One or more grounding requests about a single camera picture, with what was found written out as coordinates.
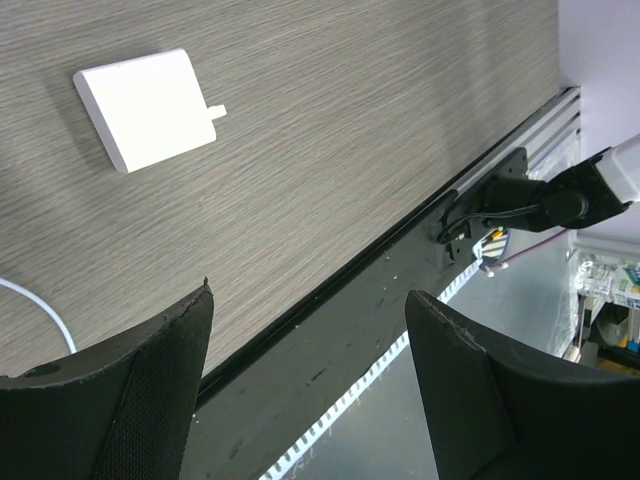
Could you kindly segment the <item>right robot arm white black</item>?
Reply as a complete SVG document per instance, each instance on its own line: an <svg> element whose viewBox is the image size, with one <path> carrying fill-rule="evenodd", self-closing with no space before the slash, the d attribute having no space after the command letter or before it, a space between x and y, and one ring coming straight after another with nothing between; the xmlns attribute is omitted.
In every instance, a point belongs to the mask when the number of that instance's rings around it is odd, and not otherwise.
<svg viewBox="0 0 640 480"><path fill-rule="evenodd" d="M486 185L480 218L530 232L580 230L639 201L639 137L608 147L548 181L498 177Z"/></svg>

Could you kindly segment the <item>white charger plug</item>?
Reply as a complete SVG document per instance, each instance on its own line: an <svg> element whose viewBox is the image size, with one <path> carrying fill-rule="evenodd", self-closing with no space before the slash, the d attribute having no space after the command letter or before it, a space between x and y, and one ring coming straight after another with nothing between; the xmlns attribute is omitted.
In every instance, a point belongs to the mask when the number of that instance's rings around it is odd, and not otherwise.
<svg viewBox="0 0 640 480"><path fill-rule="evenodd" d="M129 174L214 142L223 105L206 104L182 49L80 70L79 97L113 164Z"/></svg>

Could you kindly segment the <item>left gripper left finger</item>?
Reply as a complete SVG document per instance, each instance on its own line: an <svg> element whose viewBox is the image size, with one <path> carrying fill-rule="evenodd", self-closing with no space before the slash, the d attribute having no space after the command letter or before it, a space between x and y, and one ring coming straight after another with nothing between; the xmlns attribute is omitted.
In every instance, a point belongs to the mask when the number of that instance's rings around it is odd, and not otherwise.
<svg viewBox="0 0 640 480"><path fill-rule="evenodd" d="M2 478L178 478L213 314L203 284L126 331L2 377Z"/></svg>

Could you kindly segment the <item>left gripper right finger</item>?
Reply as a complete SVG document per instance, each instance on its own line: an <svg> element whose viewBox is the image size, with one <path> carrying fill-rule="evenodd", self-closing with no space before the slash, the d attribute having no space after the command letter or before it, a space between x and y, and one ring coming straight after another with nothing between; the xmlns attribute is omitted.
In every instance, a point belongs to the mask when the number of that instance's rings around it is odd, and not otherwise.
<svg viewBox="0 0 640 480"><path fill-rule="evenodd" d="M638 478L637 377L532 348L423 291L405 319L440 478Z"/></svg>

